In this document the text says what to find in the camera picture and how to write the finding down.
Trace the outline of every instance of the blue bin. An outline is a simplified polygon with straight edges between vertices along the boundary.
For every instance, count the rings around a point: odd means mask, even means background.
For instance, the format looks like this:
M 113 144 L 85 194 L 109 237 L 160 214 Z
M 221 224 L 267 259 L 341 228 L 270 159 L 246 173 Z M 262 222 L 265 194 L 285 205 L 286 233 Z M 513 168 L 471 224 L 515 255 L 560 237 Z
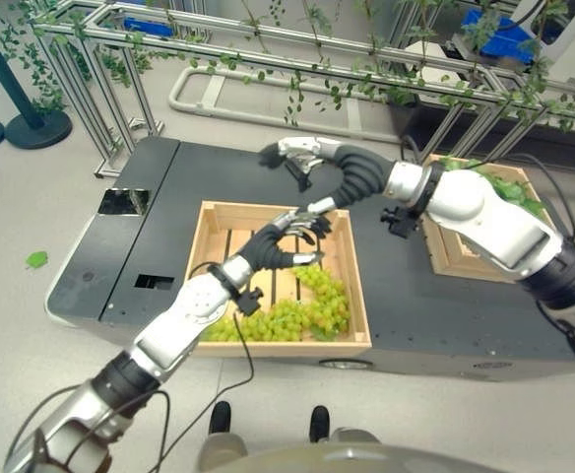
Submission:
M 145 0 L 124 0 L 126 3 L 134 3 L 135 5 L 145 5 Z M 163 23 L 149 22 L 145 20 L 136 20 L 134 18 L 126 18 L 123 21 L 123 27 L 126 30 L 134 32 L 143 32 L 147 34 L 155 34 L 158 36 L 173 36 L 174 31 L 171 27 Z
M 463 25 L 473 25 L 478 22 L 482 16 L 480 10 L 469 10 Z M 513 25 L 510 18 L 500 18 L 500 27 Z M 502 32 L 495 32 L 493 37 L 480 49 L 482 54 L 495 57 L 514 57 L 524 64 L 533 62 L 533 53 L 529 50 L 520 48 L 520 44 L 531 37 L 520 27 L 511 28 Z

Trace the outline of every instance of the wooden slat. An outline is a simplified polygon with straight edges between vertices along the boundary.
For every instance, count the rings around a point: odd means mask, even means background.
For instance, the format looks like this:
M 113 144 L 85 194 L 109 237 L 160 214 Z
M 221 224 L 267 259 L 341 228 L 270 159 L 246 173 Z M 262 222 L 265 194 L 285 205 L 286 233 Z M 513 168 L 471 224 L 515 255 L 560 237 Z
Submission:
M 279 248 L 283 251 L 294 253 L 296 251 L 296 241 L 291 236 L 286 236 L 279 241 Z M 278 269 L 275 281 L 275 301 L 288 299 L 296 301 L 296 277 L 290 269 Z
M 307 243 L 307 241 L 305 241 L 303 238 L 300 238 L 298 240 L 298 251 L 301 253 L 309 253 L 312 251 L 316 251 L 317 246 L 316 244 L 309 244 Z M 304 284 L 300 285 L 300 300 L 303 303 L 308 303 L 310 301 L 313 301 L 314 299 L 316 299 L 316 297 L 314 296 L 314 292 L 309 289 L 307 286 L 305 286 Z
M 194 268 L 197 264 L 201 263 L 201 259 L 206 252 L 207 240 L 209 236 L 209 225 L 208 225 L 208 214 L 212 212 L 208 210 L 211 206 L 203 202 L 200 205 L 200 212 L 198 214 L 198 225 L 196 226 L 196 231 L 193 235 L 193 242 L 191 244 L 191 250 L 189 251 L 189 258 L 187 261 L 187 267 L 185 269 L 185 280 L 189 278 L 189 271 Z
M 357 266 L 357 255 L 355 254 L 349 213 L 339 215 L 338 220 L 341 223 L 336 230 L 337 248 L 339 249 L 337 260 L 349 302 L 351 314 L 350 333 L 355 342 L 370 343 L 366 305 L 364 304 L 362 286 L 359 279 L 359 268 Z
M 440 158 L 440 156 L 432 155 L 426 162 L 429 163 Z M 483 168 L 491 174 L 502 177 L 505 180 L 530 184 L 526 172 L 521 168 L 496 164 L 484 165 Z M 532 185 L 527 185 L 526 194 L 531 199 L 540 200 Z M 542 220 L 554 228 L 546 210 L 543 210 Z M 482 260 L 469 249 L 456 232 L 440 229 L 427 217 L 422 219 L 422 226 L 426 236 L 426 243 L 431 253 L 430 260 L 432 262 L 432 268 L 436 274 L 511 283 L 511 281 L 504 278 L 498 269 Z
M 209 213 L 199 217 L 199 223 L 202 226 L 199 225 L 199 228 L 196 229 L 192 245 L 195 252 L 189 258 L 190 262 L 193 261 L 194 264 L 207 259 L 218 261 L 223 259 L 227 229 L 233 228 L 230 232 L 228 253 L 234 254 L 250 239 L 251 230 L 256 230 L 262 225 L 266 225 L 277 215 L 286 211 L 288 207 L 203 202 L 202 209 L 203 212 L 208 211 Z M 250 342 L 249 346 L 253 356 L 351 357 L 370 347 L 366 312 L 363 306 L 361 285 L 353 248 L 349 212 L 336 211 L 331 213 L 330 217 L 333 222 L 334 232 L 328 236 L 328 239 L 322 241 L 321 249 L 327 253 L 326 266 L 332 271 L 334 277 L 342 279 L 348 288 L 352 317 L 350 323 L 351 334 L 347 337 L 341 337 L 335 342 L 318 342 L 311 338 L 302 342 Z M 343 248 L 341 245 L 349 245 L 350 247 Z M 295 251 L 295 238 L 284 238 L 280 242 L 280 247 L 284 250 Z M 315 246 L 311 247 L 304 240 L 299 240 L 300 251 L 315 249 Z M 266 297 L 260 303 L 263 309 L 269 309 L 273 289 L 272 271 L 265 270 L 255 274 L 251 280 L 251 286 L 253 288 L 258 286 L 264 291 Z M 277 301 L 283 298 L 295 299 L 295 278 L 290 270 L 279 270 L 276 272 L 275 290 Z M 301 299 L 307 301 L 314 298 L 308 289 L 302 288 Z M 232 316 L 234 312 L 235 305 L 230 303 L 226 309 L 225 316 Z M 195 354 L 201 356 L 241 357 L 244 352 L 239 342 L 201 342 Z

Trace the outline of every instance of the white pipe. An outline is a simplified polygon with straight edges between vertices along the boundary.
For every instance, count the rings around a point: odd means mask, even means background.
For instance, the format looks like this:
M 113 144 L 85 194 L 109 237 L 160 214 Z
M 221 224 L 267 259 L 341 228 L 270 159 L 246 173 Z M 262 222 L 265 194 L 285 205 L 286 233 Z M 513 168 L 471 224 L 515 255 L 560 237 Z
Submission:
M 187 113 L 196 113 L 200 115 L 210 115 L 216 116 L 219 118 L 226 118 L 231 120 L 239 120 L 239 121 L 247 121 L 252 123 L 259 123 L 262 125 L 270 125 L 270 126 L 281 126 L 283 128 L 293 128 L 289 125 L 286 125 L 285 121 L 282 118 L 278 118 L 275 116 L 268 116 L 268 115 L 261 115 L 258 113 L 250 113 L 246 111 L 238 111 L 238 110 L 231 110 L 228 108 L 222 108 L 219 106 L 212 106 L 207 105 L 206 103 L 197 102 L 197 103 L 184 103 L 178 101 L 178 97 L 182 92 L 187 80 L 194 74 L 207 74 L 211 75 L 207 71 L 207 67 L 198 67 L 198 68 L 191 68 L 188 67 L 182 71 L 176 82 L 174 83 L 171 91 L 169 92 L 169 97 L 167 98 L 167 102 L 169 106 L 176 110 L 185 111 Z M 251 82 L 255 82 L 257 84 L 262 84 L 262 82 L 257 80 L 256 74 L 247 74 L 244 72 L 239 71 L 230 71 L 230 70 L 222 70 L 219 69 L 213 73 L 213 75 L 221 75 L 228 79 L 236 79 L 241 81 L 244 77 L 250 77 Z M 267 84 L 270 86 L 282 87 L 287 88 L 289 87 L 289 81 L 285 79 L 276 79 L 272 77 L 266 76 L 263 81 L 263 84 Z M 316 92 L 319 94 L 327 94 L 328 89 L 323 86 L 317 86 L 314 84 L 300 84 L 300 88 L 305 92 Z M 370 100 L 370 97 L 361 94 L 361 93 L 353 93 L 351 92 L 351 97 L 356 99 L 362 100 Z M 382 96 L 375 96 L 376 99 L 382 99 Z M 351 138 L 361 138 L 366 140 L 372 141 L 381 141 L 384 143 L 400 143 L 400 139 L 397 135 L 387 134 L 387 133 L 377 133 L 372 131 L 364 131 L 364 130 L 356 130 L 356 129 L 349 129 L 349 128 L 339 128 L 336 126 L 327 126 L 322 125 L 319 123 L 307 122 L 307 121 L 299 121 L 298 122 L 298 129 L 307 130 L 307 131 L 314 131 L 317 133 L 326 133 L 331 135 L 340 135 L 340 136 L 348 136 Z

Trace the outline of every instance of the gray floor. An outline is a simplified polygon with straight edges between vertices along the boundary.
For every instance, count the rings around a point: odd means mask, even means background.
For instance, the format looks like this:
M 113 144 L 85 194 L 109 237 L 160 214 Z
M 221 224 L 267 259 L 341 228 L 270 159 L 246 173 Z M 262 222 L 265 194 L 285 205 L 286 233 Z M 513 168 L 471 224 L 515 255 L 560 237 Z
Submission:
M 165 95 L 179 67 L 164 63 L 145 77 L 166 136 L 256 150 L 299 134 L 171 111 Z M 127 91 L 120 96 L 132 110 L 132 96 Z M 377 105 L 366 106 L 381 112 Z M 7 123 L 15 114 L 0 89 L 0 120 Z M 96 150 L 72 117 L 75 130 L 55 147 L 27 152 L 0 145 L 0 465 L 18 425 L 42 397 L 94 375 L 118 351 L 86 332 L 50 322 L 42 308 L 62 259 L 111 183 L 93 178 Z M 390 145 L 366 146 L 397 153 Z M 562 180 L 575 202 L 575 175 Z M 25 257 L 39 249 L 48 251 L 49 263 L 26 269 Z M 496 384 L 271 363 L 257 363 L 256 370 L 250 385 L 225 397 L 233 406 L 233 429 L 252 452 L 304 441 L 311 408 L 324 403 L 335 427 L 369 429 L 392 444 L 513 472 L 575 471 L 575 374 Z M 167 385 L 174 401 L 172 430 L 193 419 L 220 387 L 246 375 L 242 361 L 190 359 Z M 157 455 L 161 422 L 162 406 L 155 400 L 112 448 L 111 471 L 147 470 Z M 189 471 L 206 428 L 203 419 L 163 471 Z

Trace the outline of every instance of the black cable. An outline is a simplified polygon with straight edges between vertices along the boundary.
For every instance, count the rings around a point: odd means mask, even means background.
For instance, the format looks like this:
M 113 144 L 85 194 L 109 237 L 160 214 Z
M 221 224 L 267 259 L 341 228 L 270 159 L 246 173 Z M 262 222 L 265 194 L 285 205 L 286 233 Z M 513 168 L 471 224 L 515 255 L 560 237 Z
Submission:
M 406 160 L 405 157 L 405 153 L 404 153 L 404 144 L 408 144 L 411 149 L 413 150 L 413 153 L 415 154 L 415 158 L 413 160 L 411 160 L 411 163 L 414 163 L 415 165 L 419 164 L 419 159 L 421 156 L 420 151 L 418 150 L 418 144 L 416 143 L 415 139 L 410 136 L 410 135 L 404 135 L 402 136 L 402 145 L 401 145 L 401 149 L 402 149 L 402 161 Z
M 55 398 L 61 394 L 64 394 L 65 392 L 74 391 L 80 386 L 81 386 L 81 384 L 74 384 L 73 386 L 67 386 L 67 387 L 63 387 L 62 389 L 58 389 L 57 391 L 52 392 L 47 397 L 42 399 L 38 403 L 38 405 L 33 408 L 33 410 L 30 412 L 30 414 L 27 416 L 27 418 L 23 421 L 23 423 L 19 427 L 18 431 L 14 435 L 14 438 L 12 439 L 12 443 L 10 443 L 10 447 L 8 448 L 8 454 L 5 457 L 5 462 L 3 463 L 3 466 L 5 466 L 7 464 L 8 460 L 10 459 L 12 454 L 14 453 L 14 450 L 16 449 L 16 445 L 19 443 L 19 440 L 21 439 L 23 432 L 28 427 L 28 425 L 30 424 L 32 419 L 35 417 L 35 415 L 40 411 L 40 409 L 42 409 L 53 398 Z
M 80 439 L 80 441 L 78 441 L 78 443 L 73 447 L 73 449 L 71 450 L 71 453 L 69 453 L 69 456 L 67 456 L 67 459 L 64 461 L 64 463 L 62 464 L 62 466 L 64 468 L 69 468 L 69 463 L 71 463 L 71 460 L 73 459 L 73 457 L 75 456 L 75 454 L 78 452 L 78 450 L 80 449 L 80 447 L 82 445 L 84 445 L 86 443 L 86 441 L 88 439 L 90 439 L 93 434 L 97 431 L 97 429 L 99 429 L 104 422 L 108 421 L 111 417 L 116 416 L 117 414 L 120 414 L 121 412 L 125 411 L 126 409 L 128 409 L 129 407 L 134 406 L 135 404 L 138 404 L 140 402 L 145 401 L 146 399 L 149 399 L 150 397 L 160 394 L 161 396 L 163 396 L 165 398 L 165 422 L 164 422 L 164 426 L 162 429 L 162 437 L 160 439 L 161 441 L 161 447 L 160 447 L 160 451 L 164 450 L 164 441 L 165 438 L 167 437 L 167 428 L 169 427 L 169 413 L 170 411 L 170 407 L 171 407 L 171 400 L 169 399 L 169 394 L 167 394 L 166 391 L 162 391 L 160 389 L 157 390 L 153 390 L 153 391 L 148 391 L 148 392 L 144 392 L 143 394 L 141 394 L 140 396 L 135 397 L 134 399 L 126 402 L 125 404 L 121 405 L 120 407 L 118 407 L 117 409 L 114 409 L 112 411 L 107 411 L 102 417 L 101 419 L 99 419 L 97 421 L 97 423 L 92 426 L 85 434 L 84 436 Z
M 154 465 L 150 469 L 150 471 L 148 471 L 148 473 L 156 473 L 158 471 L 158 468 L 160 468 L 160 465 L 164 462 L 164 460 L 167 458 L 167 456 L 171 453 L 171 451 L 176 446 L 176 444 L 193 428 L 193 426 L 195 426 L 198 423 L 198 421 L 202 418 L 202 416 L 205 415 L 205 413 L 218 400 L 218 398 L 220 398 L 220 396 L 222 396 L 227 391 L 230 391 L 232 389 L 235 389 L 236 387 L 243 386 L 244 384 L 249 383 L 255 377 L 255 367 L 252 363 L 252 357 L 250 356 L 250 351 L 248 350 L 248 345 L 246 345 L 246 340 L 244 339 L 244 336 L 241 334 L 241 330 L 239 328 L 239 322 L 237 321 L 237 316 L 235 313 L 232 315 L 232 319 L 233 319 L 233 322 L 235 323 L 235 329 L 237 330 L 237 335 L 239 335 L 239 340 L 241 340 L 241 344 L 243 345 L 244 351 L 246 352 L 246 359 L 248 360 L 248 367 L 250 368 L 250 375 L 246 379 L 244 379 L 240 382 L 236 382 L 235 384 L 232 384 L 230 386 L 225 387 L 224 389 L 221 389 L 218 392 L 218 394 L 216 394 L 213 397 L 213 399 L 211 399 L 211 401 L 209 401 L 209 403 L 205 406 L 205 408 L 202 411 L 200 411 L 200 414 L 198 414 L 196 416 L 196 418 L 193 421 L 191 421 L 191 423 L 178 435 L 178 437 L 176 437 L 176 439 L 167 448 L 167 451 L 165 452 L 165 454 L 161 458 L 159 458 L 159 462 L 156 465 Z
M 194 273 L 196 271 L 198 271 L 200 268 L 202 268 L 204 266 L 209 266 L 210 264 L 218 264 L 218 263 L 216 263 L 215 261 L 205 261 L 204 263 L 200 263 L 200 264 L 194 266 L 191 271 L 189 271 L 189 277 L 193 276 Z
M 552 185 L 554 186 L 554 189 L 556 190 L 556 193 L 558 194 L 559 198 L 561 199 L 561 203 L 562 203 L 563 207 L 565 208 L 565 213 L 567 214 L 567 217 L 570 220 L 570 227 L 572 228 L 572 233 L 567 237 L 569 239 L 571 239 L 572 241 L 574 241 L 575 240 L 575 219 L 574 219 L 574 214 L 572 213 L 572 208 L 570 207 L 570 204 L 568 204 L 567 199 L 565 198 L 565 195 L 563 195 L 563 191 L 561 190 L 561 187 L 556 182 L 556 180 L 554 180 L 554 177 L 552 177 L 549 170 L 547 170 L 547 168 L 543 165 L 543 163 L 540 160 L 538 160 L 536 157 L 534 157 L 533 155 L 531 155 L 529 153 L 513 153 L 510 155 L 500 156 L 500 157 L 495 158 L 493 160 L 484 160 L 481 163 L 469 166 L 465 169 L 474 169 L 474 168 L 478 168 L 482 165 L 486 165 L 487 163 L 494 163 L 494 162 L 499 161 L 499 160 L 504 160 L 504 159 L 509 159 L 509 158 L 518 158 L 518 157 L 519 158 L 525 158 L 525 159 L 531 161 L 533 164 L 537 165 L 537 167 L 545 174 L 547 179 L 552 183 Z
M 537 3 L 533 6 L 533 8 L 531 8 L 526 15 L 524 15 L 522 18 L 520 18 L 519 20 L 513 22 L 510 25 L 505 25 L 503 27 L 499 27 L 497 30 L 499 32 L 506 32 L 507 30 L 513 30 L 516 27 L 519 27 L 521 24 L 523 24 L 526 20 L 528 20 L 529 18 L 531 18 L 531 16 L 538 10 L 538 8 L 542 5 L 542 3 L 544 2 L 544 0 L 537 0 Z

